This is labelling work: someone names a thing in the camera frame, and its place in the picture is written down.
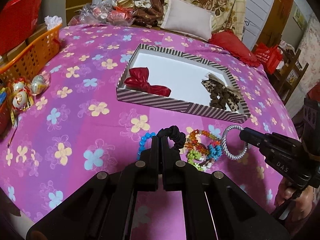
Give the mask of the right hand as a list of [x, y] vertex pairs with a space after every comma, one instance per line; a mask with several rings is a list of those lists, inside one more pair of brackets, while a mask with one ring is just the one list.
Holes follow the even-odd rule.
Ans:
[[[294, 189], [290, 187], [289, 181], [286, 178], [282, 178], [279, 186], [278, 192], [276, 194], [274, 205], [277, 207], [285, 200], [292, 197]], [[313, 203], [313, 187], [308, 186], [300, 195], [300, 197], [295, 199], [295, 205], [289, 213], [289, 218], [291, 221], [296, 222], [306, 218], [311, 210]]]

